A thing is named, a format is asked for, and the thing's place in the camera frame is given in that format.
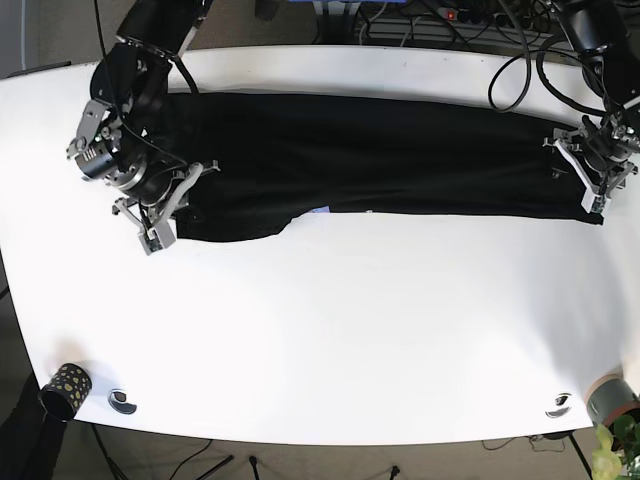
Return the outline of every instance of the black trousers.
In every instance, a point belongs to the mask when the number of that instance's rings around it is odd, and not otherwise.
[[[191,190],[178,236],[233,242],[277,234],[325,206],[600,224],[580,206],[575,172],[542,147],[556,127],[572,129],[441,103],[212,93],[168,95],[154,134],[222,170]]]

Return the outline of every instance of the white tabletop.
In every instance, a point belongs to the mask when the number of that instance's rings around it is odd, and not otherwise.
[[[198,51],[203,90],[486,105],[505,59],[366,47]],[[39,383],[63,362],[94,389],[80,420],[293,444],[410,444],[588,426],[579,398],[638,332],[640,181],[604,227],[575,221],[307,214],[280,235],[179,240],[146,257],[118,192],[65,160],[92,65],[0,82],[0,245]],[[498,84],[512,100],[522,64]],[[548,76],[598,106],[578,69]],[[175,75],[171,83],[183,87]],[[537,79],[522,111],[580,114]],[[112,410],[125,390],[138,411]]]

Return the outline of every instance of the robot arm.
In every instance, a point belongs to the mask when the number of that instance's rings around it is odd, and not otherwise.
[[[637,173],[629,158],[640,153],[640,60],[631,51],[629,32],[612,0],[550,0],[548,5],[564,36],[545,41],[541,49],[569,41],[583,65],[585,82],[602,98],[604,115],[599,127],[585,116],[577,131],[557,131],[545,145],[556,147],[576,170],[586,189],[583,208],[602,214],[611,193],[624,187],[630,173]],[[536,58],[540,79],[551,93],[563,97],[546,80],[544,55]]]
[[[136,1],[118,29],[116,45],[94,72],[91,100],[67,150],[85,180],[104,180],[127,195],[113,213],[123,213],[140,228],[147,254],[175,241],[167,220],[198,177],[217,167],[213,161],[187,162],[147,136],[173,65],[196,88],[180,56],[212,2]],[[139,218],[130,211],[136,204]]]
[[[557,148],[584,183],[584,209],[603,213],[611,192],[624,186],[629,173],[637,172],[628,159],[640,153],[636,134],[640,132],[640,61],[631,52],[628,31],[613,0],[547,1],[566,38],[551,38],[542,50],[568,39],[583,64],[585,81],[602,98],[604,110],[586,112],[602,116],[599,127],[584,117],[578,130],[554,132],[545,145]],[[180,158],[149,135],[173,65],[197,93],[180,56],[212,2],[136,1],[108,54],[100,38],[104,58],[94,72],[91,100],[68,148],[68,158],[85,180],[103,180],[126,195],[116,201],[113,213],[124,214],[139,227],[147,254],[175,241],[167,220],[184,205],[187,191],[198,178],[218,169],[216,161]],[[96,0],[94,6],[100,29]],[[544,51],[538,54],[536,66],[545,83],[543,60]],[[545,85],[552,89],[548,81]],[[135,205],[139,217],[131,212]]]

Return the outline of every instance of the dark floor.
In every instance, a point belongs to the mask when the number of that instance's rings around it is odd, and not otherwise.
[[[100,0],[105,38],[114,32],[133,0]],[[307,3],[283,3],[273,22],[254,18],[253,0],[216,0],[193,48],[246,45],[309,44],[316,35],[313,8]],[[92,2],[40,0],[40,64],[64,60],[95,61],[99,47]],[[5,286],[0,270],[0,290]],[[0,421],[17,401],[31,367],[10,297],[0,303]],[[101,427],[112,457],[131,480],[168,479],[176,465],[206,444],[191,439]],[[589,455],[595,441],[591,431],[577,433]],[[495,447],[500,441],[489,442]],[[176,480],[195,479],[227,454],[235,460],[211,478],[252,478],[250,455],[261,461],[263,480],[386,480],[392,465],[398,480],[484,480],[587,478],[569,442],[527,439],[512,441],[498,451],[475,443],[409,447],[298,447],[215,441],[189,462]],[[112,477],[87,424],[72,422],[58,462],[56,480],[109,480]]]

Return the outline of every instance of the black cup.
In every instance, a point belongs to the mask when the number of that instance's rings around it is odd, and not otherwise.
[[[40,403],[49,415],[72,420],[91,391],[91,378],[82,368],[65,363],[40,390]]]

